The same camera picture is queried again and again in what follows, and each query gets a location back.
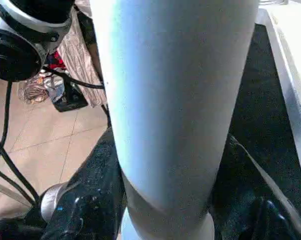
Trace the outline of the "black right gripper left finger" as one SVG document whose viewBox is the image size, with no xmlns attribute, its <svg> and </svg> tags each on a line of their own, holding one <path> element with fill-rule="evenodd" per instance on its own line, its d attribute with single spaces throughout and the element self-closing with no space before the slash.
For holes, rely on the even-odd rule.
<svg viewBox="0 0 301 240">
<path fill-rule="evenodd" d="M 125 204 L 122 171 L 108 128 L 68 181 L 43 240 L 115 240 Z"/>
</svg>

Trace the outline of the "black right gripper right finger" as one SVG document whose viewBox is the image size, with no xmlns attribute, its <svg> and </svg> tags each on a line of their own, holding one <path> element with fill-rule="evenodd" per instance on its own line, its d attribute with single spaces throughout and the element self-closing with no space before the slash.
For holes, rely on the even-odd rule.
<svg viewBox="0 0 301 240">
<path fill-rule="evenodd" d="M 211 194 L 223 240 L 301 240 L 301 214 L 231 134 Z"/>
</svg>

